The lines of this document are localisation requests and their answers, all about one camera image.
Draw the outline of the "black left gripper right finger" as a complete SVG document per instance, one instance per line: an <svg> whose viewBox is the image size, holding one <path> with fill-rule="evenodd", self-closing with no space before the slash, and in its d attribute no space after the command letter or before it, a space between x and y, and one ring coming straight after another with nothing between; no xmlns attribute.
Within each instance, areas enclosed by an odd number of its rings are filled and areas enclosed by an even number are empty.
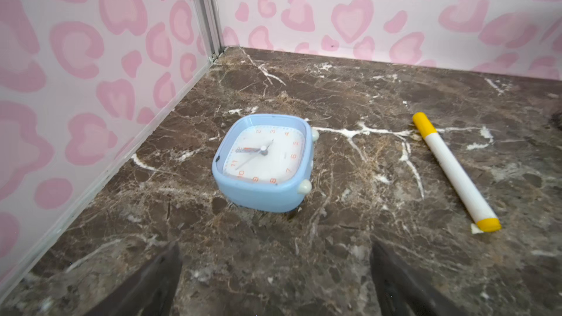
<svg viewBox="0 0 562 316"><path fill-rule="evenodd" d="M370 273L382 315L466 314L380 241L373 242Z"/></svg>

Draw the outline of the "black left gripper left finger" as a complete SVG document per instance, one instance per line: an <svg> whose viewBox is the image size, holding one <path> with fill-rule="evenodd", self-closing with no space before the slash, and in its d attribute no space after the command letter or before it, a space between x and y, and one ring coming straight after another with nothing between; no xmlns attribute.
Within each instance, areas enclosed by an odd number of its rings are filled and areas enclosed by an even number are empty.
<svg viewBox="0 0 562 316"><path fill-rule="evenodd" d="M171 242L87 315L170 315L181 276L179 246Z"/></svg>

